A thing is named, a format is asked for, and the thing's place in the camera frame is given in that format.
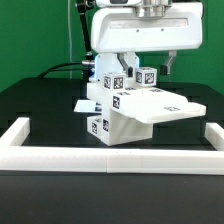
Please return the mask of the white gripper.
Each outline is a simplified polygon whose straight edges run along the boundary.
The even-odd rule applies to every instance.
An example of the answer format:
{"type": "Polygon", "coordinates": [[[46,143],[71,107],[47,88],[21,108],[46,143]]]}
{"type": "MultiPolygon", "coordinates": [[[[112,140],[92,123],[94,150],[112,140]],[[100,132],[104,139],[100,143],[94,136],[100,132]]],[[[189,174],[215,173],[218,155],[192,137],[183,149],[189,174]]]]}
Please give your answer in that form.
{"type": "Polygon", "coordinates": [[[91,47],[97,53],[118,53],[128,78],[133,76],[131,52],[170,50],[160,65],[160,74],[167,76],[176,60],[176,50],[201,45],[202,12],[200,2],[173,3],[162,17],[139,18],[134,7],[104,7],[93,16],[91,47]]]}

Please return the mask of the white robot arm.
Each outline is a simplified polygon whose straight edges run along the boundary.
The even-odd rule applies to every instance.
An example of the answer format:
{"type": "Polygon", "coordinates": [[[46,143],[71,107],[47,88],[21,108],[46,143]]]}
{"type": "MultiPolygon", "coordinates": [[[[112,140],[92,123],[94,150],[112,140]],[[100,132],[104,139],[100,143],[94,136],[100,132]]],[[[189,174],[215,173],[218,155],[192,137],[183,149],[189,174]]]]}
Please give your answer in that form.
{"type": "Polygon", "coordinates": [[[168,75],[179,50],[202,43],[200,0],[77,0],[76,8],[93,81],[108,72],[133,77],[138,52],[166,51],[160,73],[168,75]]]}

